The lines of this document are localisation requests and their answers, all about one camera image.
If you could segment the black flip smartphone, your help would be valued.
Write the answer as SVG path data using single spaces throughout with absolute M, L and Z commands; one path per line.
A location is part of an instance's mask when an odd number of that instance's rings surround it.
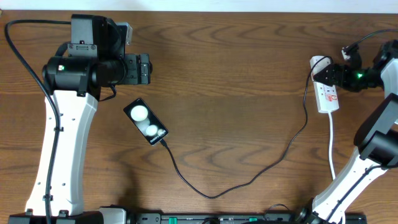
M 142 98 L 134 100 L 123 111 L 151 146 L 168 135 L 168 129 Z

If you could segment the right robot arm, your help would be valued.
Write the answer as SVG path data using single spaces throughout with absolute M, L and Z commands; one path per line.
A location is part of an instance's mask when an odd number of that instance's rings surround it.
M 363 69 L 358 45 L 342 50 L 346 65 L 329 64 L 312 71 L 315 82 L 350 92 L 381 87 L 384 100 L 359 127 L 347 165 L 310 205 L 295 216 L 295 223 L 341 223 L 345 210 L 376 178 L 397 168 L 397 41 L 383 44 L 373 66 Z

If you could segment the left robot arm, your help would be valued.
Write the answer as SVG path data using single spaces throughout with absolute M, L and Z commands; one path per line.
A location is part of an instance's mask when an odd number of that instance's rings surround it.
M 147 54 L 127 54 L 132 27 L 103 16 L 74 14 L 71 39 L 35 75 L 45 95 L 46 123 L 40 164 L 22 213 L 9 223 L 134 223 L 115 205 L 85 211 L 83 169 L 91 122 L 103 88 L 147 85 Z

